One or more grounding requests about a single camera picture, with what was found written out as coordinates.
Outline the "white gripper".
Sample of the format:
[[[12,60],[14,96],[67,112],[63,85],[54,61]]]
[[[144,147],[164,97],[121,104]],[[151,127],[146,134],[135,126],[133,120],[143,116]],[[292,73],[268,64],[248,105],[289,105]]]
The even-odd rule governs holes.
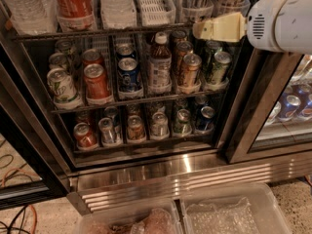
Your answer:
[[[312,54],[312,0],[259,0],[248,16],[231,13],[196,22],[196,39],[236,43],[246,34],[257,49]]]

